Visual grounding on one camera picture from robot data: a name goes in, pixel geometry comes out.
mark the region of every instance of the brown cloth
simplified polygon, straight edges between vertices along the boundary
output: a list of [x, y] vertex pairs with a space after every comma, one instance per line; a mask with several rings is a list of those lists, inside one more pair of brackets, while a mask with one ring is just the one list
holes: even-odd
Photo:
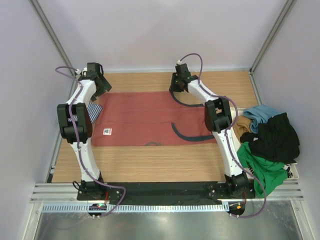
[[239, 140], [240, 143], [240, 138], [244, 133], [252, 133], [250, 129], [251, 122], [252, 120], [250, 118], [247, 118], [245, 116], [239, 116], [235, 125], [233, 126], [236, 138]]

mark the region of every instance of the qr code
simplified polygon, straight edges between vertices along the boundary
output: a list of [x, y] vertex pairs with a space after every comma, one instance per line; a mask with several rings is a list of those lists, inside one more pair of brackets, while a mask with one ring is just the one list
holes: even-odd
[[105, 128], [103, 129], [103, 135], [111, 135], [112, 128]]

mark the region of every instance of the wall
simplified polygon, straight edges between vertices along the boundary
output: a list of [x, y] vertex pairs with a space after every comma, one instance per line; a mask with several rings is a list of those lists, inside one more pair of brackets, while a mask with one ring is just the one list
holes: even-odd
[[[285, 0], [39, 0], [74, 66], [172, 71], [251, 67]], [[188, 59], [199, 69], [196, 57]]]
[[262, 101], [288, 113], [300, 138], [299, 184], [320, 222], [320, 1], [298, 0], [255, 72]]
[[57, 104], [70, 80], [30, 3], [3, 1], [0, 8], [0, 233], [21, 239], [35, 183], [43, 183], [57, 136]]

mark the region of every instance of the striped cloth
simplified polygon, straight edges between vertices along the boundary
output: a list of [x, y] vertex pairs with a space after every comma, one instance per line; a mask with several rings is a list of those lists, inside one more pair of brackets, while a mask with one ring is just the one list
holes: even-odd
[[[94, 123], [97, 120], [100, 112], [102, 111], [102, 106], [96, 103], [89, 102], [87, 110], [91, 123]], [[74, 115], [74, 120], [78, 121], [77, 115]]]

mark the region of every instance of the wooden table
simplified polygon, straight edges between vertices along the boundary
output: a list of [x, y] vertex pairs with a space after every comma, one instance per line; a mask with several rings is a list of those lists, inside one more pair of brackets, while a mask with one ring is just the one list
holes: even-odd
[[[171, 75], [171, 72], [109, 73], [105, 78], [112, 85], [113, 93], [158, 92], [168, 91]], [[201, 79], [215, 94], [233, 99], [239, 108], [258, 104], [247, 71], [203, 72]], [[199, 103], [189, 93], [175, 95], [181, 102]], [[225, 180], [217, 144], [93, 147], [93, 153], [107, 183]], [[70, 183], [74, 180], [81, 180], [80, 167], [71, 146], [63, 139], [52, 182]]]

